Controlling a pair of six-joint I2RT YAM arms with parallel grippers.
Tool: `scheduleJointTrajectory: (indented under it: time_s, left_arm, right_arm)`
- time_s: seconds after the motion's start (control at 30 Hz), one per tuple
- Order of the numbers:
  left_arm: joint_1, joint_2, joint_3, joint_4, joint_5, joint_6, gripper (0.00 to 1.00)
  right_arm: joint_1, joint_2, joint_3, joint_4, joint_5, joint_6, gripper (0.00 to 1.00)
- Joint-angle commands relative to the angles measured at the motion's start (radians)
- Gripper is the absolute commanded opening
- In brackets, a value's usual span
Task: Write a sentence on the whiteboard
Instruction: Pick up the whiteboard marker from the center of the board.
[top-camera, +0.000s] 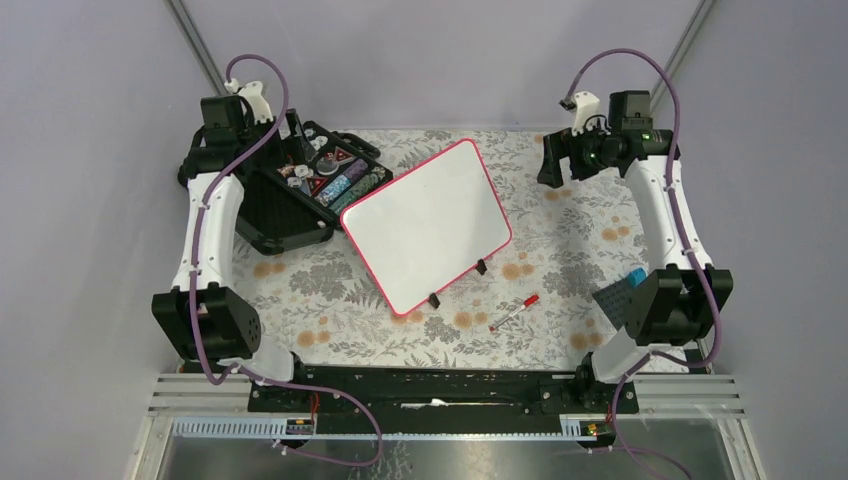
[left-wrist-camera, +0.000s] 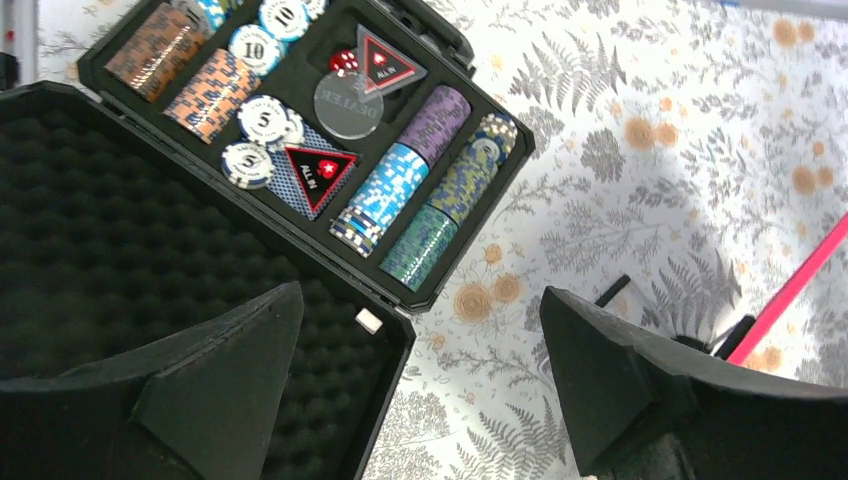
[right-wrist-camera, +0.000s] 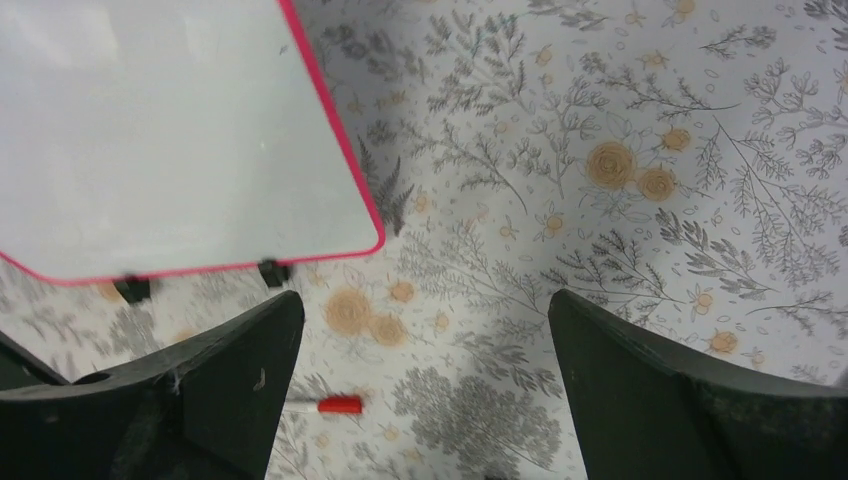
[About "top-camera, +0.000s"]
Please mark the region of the pink framed whiteboard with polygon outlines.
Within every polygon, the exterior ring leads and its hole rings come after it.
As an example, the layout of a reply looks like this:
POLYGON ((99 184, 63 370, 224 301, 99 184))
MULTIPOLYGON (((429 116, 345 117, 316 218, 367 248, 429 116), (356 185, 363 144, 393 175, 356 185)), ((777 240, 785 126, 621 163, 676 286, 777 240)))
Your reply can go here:
POLYGON ((427 303, 513 238, 480 149, 470 138, 346 207, 340 221, 398 316, 427 303))

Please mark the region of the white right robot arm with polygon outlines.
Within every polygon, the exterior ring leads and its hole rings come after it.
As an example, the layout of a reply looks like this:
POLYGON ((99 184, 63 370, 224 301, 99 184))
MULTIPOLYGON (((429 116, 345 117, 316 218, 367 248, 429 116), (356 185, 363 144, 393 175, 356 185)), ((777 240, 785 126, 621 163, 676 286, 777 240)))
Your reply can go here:
POLYGON ((630 289, 622 327, 578 370, 575 402, 597 412, 612 400, 612 385, 632 376, 637 365, 712 333, 733 279, 700 244, 682 186, 679 149, 672 131, 655 128, 649 93, 613 93, 607 113, 588 91, 560 104, 573 123, 544 137, 538 183, 561 187, 564 165, 577 181, 617 170, 637 206, 648 253, 647 276, 630 289))

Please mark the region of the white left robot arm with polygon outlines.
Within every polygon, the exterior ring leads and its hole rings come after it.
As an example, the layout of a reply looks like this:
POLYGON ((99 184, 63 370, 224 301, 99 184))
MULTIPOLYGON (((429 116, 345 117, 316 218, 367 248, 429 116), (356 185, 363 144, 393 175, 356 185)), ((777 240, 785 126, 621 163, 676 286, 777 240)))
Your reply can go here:
POLYGON ((232 254, 245 188, 237 170, 279 135, 279 123, 257 89, 201 101, 204 125, 181 167, 189 215, 178 271, 171 287, 153 296, 153 317, 178 355, 197 362, 219 385, 243 374, 273 385, 272 398, 288 411, 309 401, 310 385, 296 372, 293 353, 261 344, 256 309, 237 294, 232 254))

